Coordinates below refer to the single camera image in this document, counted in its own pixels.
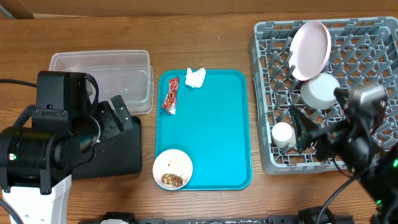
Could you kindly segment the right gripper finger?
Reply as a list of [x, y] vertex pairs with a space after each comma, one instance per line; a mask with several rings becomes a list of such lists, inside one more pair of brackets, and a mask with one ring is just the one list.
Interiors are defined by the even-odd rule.
[[348, 117], [353, 116], [353, 104], [349, 99], [349, 91], [341, 88], [335, 88], [333, 92], [337, 102], [341, 106], [341, 109], [344, 111], [345, 115]]
[[289, 107], [289, 113], [295, 129], [296, 148], [298, 152], [302, 152], [310, 147], [313, 142], [308, 137], [309, 132], [318, 130], [319, 126], [294, 105]]

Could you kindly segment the white cup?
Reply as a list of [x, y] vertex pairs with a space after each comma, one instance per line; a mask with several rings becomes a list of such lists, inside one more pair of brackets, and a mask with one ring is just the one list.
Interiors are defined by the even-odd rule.
[[271, 134], [273, 143], [279, 148], [283, 148], [286, 145], [296, 145], [295, 130], [288, 123], [279, 122], [275, 124]]

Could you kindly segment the grey bowl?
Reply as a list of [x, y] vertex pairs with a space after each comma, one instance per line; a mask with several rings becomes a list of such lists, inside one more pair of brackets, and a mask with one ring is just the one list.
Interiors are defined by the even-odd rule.
[[303, 101], [311, 108], [325, 110], [336, 103], [334, 90], [339, 88], [338, 80], [328, 73], [321, 73], [305, 81], [300, 88]]

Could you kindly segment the red snack wrapper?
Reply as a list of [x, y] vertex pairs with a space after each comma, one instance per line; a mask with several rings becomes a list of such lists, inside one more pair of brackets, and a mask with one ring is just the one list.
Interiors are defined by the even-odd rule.
[[166, 110], [168, 114], [175, 114], [176, 112], [179, 80], [179, 77], [171, 78], [168, 83], [168, 92], [162, 103], [162, 108]]

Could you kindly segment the large pink plate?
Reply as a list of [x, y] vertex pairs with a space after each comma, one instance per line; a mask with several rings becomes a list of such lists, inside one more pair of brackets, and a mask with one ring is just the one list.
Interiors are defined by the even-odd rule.
[[331, 36], [320, 21], [306, 22], [295, 34], [290, 46], [289, 67], [300, 81], [316, 77], [325, 68], [331, 52]]

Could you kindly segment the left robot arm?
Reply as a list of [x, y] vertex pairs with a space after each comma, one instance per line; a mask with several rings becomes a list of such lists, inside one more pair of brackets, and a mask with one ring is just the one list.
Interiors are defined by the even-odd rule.
[[72, 180], [139, 172], [141, 121], [93, 76], [41, 71], [36, 102], [1, 132], [1, 206], [12, 223], [65, 223]]

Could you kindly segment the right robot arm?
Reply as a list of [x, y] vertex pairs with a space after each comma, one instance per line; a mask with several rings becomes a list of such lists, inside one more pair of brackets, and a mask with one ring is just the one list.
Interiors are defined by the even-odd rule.
[[343, 108], [343, 120], [320, 128], [298, 108], [289, 113], [299, 152], [313, 146], [322, 161], [338, 156], [351, 173], [321, 207], [299, 211], [296, 223], [352, 223], [353, 218], [332, 214], [329, 204], [357, 180], [376, 204], [371, 223], [397, 223], [397, 146], [384, 151], [372, 139], [382, 124], [387, 105], [387, 91], [382, 85], [361, 86], [350, 91], [333, 92]]

